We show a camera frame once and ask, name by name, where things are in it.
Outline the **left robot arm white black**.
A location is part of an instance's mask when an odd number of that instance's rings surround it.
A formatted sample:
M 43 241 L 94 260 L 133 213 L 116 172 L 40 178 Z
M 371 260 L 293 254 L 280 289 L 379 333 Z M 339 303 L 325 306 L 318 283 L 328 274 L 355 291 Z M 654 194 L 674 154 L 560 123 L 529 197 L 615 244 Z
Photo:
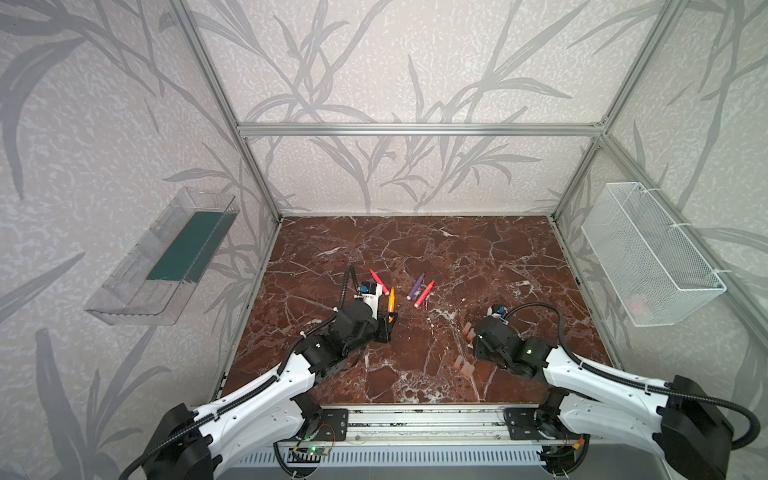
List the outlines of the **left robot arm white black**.
M 252 452 L 305 434 L 320 414 L 309 391 L 341 372 L 350 355 L 391 341 L 398 315 L 377 306 L 372 296 L 355 298 L 301 333 L 256 380 L 200 407 L 170 409 L 120 478 L 142 471 L 148 479 L 217 479 Z

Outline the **orange highlighter marker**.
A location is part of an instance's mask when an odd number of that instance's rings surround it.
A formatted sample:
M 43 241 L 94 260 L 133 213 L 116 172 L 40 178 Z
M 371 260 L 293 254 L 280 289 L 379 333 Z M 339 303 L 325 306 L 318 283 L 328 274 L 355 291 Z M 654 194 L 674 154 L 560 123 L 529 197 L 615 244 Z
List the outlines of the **orange highlighter marker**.
M 389 298 L 387 304 L 388 322 L 393 323 L 396 317 L 396 289 L 392 287 L 389 291 Z

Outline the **pink red marker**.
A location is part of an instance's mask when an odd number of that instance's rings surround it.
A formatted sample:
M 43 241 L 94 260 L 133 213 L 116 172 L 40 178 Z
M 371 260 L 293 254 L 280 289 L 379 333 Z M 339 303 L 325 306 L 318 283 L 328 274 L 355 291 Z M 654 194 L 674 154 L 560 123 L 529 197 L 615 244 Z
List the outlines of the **pink red marker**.
M 428 284 L 428 285 L 427 285 L 427 286 L 424 288 L 424 290 L 421 292 L 421 294 L 419 295 L 419 297 L 417 298 L 417 300 L 416 300 L 416 301 L 415 301 L 415 303 L 414 303 L 414 307 L 415 307 L 415 308 L 420 308 L 420 307 L 423 305 L 423 303 L 425 302 L 425 300 L 427 299 L 427 297 L 429 296 L 429 294 L 430 294 L 430 293 L 431 293 L 431 291 L 433 290 L 433 287 L 434 287 L 434 285 L 435 285 L 435 281 L 434 281 L 434 280 L 432 280 L 432 281 L 431 281 L 431 282 L 430 282 L 430 283 L 429 283 L 429 284 Z

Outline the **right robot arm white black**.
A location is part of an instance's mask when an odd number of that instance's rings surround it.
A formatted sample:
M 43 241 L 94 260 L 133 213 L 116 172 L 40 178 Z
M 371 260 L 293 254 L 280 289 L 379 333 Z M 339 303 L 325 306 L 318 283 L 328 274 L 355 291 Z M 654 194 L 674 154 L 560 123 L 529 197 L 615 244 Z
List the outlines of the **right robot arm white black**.
M 477 359 L 547 386 L 535 428 L 547 439 L 573 442 L 541 455 L 556 475 L 569 474 L 579 461 L 576 449 L 601 437 L 654 454 L 686 479 L 723 479 L 732 451 L 759 436 L 752 411 L 706 395 L 689 378 L 640 377 L 582 358 L 563 341 L 522 339 L 497 312 L 478 321 L 474 333 Z

